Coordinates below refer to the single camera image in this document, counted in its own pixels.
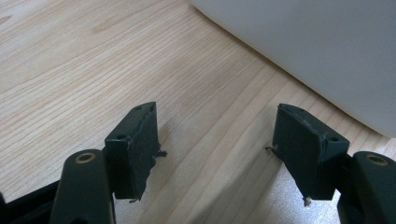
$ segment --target white object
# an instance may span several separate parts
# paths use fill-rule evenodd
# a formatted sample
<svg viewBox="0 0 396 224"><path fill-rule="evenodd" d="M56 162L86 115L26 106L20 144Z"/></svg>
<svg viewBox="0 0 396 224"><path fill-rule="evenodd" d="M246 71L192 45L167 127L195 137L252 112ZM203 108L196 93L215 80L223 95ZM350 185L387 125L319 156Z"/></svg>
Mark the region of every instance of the white object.
<svg viewBox="0 0 396 224"><path fill-rule="evenodd" d="M396 1L191 2L355 119L396 137Z"/></svg>

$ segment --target wooden table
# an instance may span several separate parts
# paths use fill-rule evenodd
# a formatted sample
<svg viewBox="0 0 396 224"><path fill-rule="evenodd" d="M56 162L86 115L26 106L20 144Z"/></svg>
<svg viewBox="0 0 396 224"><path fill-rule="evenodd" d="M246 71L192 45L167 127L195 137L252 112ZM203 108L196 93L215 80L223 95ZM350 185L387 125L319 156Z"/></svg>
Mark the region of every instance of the wooden table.
<svg viewBox="0 0 396 224"><path fill-rule="evenodd" d="M396 159L363 126L184 0L0 2L0 190L9 202L59 179L64 160L102 148L134 106L156 101L169 152L119 223L337 223L303 206L266 155L279 103L305 108L351 142Z"/></svg>

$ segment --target black plastic bracket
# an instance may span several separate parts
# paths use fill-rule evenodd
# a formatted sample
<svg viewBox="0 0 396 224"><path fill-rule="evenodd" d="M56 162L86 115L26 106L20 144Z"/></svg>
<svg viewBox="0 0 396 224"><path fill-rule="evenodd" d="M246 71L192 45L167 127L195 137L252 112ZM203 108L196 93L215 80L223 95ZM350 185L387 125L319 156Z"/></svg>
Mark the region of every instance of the black plastic bracket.
<svg viewBox="0 0 396 224"><path fill-rule="evenodd" d="M160 151L155 102L133 108L105 143L103 151L70 156L59 182L11 203L0 194L0 223L114 223L112 193L140 200L156 158L167 154Z"/></svg>
<svg viewBox="0 0 396 224"><path fill-rule="evenodd" d="M273 145L303 194L331 200L341 192L342 223L396 223L396 162L361 151L347 155L348 140L305 110L279 105Z"/></svg>
<svg viewBox="0 0 396 224"><path fill-rule="evenodd" d="M132 109L105 140L111 187L117 199L141 199L160 151L155 103Z"/></svg>

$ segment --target mounting hole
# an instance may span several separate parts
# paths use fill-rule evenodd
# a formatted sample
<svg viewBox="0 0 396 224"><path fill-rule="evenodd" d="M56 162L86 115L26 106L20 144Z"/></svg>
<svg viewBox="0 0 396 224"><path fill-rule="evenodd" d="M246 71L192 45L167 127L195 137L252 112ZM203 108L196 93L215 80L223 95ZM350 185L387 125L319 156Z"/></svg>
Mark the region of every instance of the mounting hole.
<svg viewBox="0 0 396 224"><path fill-rule="evenodd" d="M76 157L75 162L76 163L85 163L89 161L93 161L95 159L95 154L91 152L83 153L79 156Z"/></svg>
<svg viewBox="0 0 396 224"><path fill-rule="evenodd" d="M367 154L366 159L374 163L375 165L387 166L389 164L387 160L374 154Z"/></svg>
<svg viewBox="0 0 396 224"><path fill-rule="evenodd" d="M117 139L119 139L119 140L124 139L124 138L126 138L125 134L120 134L117 136Z"/></svg>
<svg viewBox="0 0 396 224"><path fill-rule="evenodd" d="M339 140L337 137L329 137L328 139L332 142L338 142Z"/></svg>

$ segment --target wood grain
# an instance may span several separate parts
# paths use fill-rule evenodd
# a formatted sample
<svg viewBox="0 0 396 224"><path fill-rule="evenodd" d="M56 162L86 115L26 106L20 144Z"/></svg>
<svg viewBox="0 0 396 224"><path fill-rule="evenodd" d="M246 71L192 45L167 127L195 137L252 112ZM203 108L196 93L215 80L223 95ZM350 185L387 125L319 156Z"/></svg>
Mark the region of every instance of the wood grain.
<svg viewBox="0 0 396 224"><path fill-rule="evenodd" d="M363 126L184 0L0 2L0 190L9 202L59 179L68 155L102 148L156 101L166 159L119 223L337 223L336 199L303 207L266 155L279 103L396 159Z"/></svg>

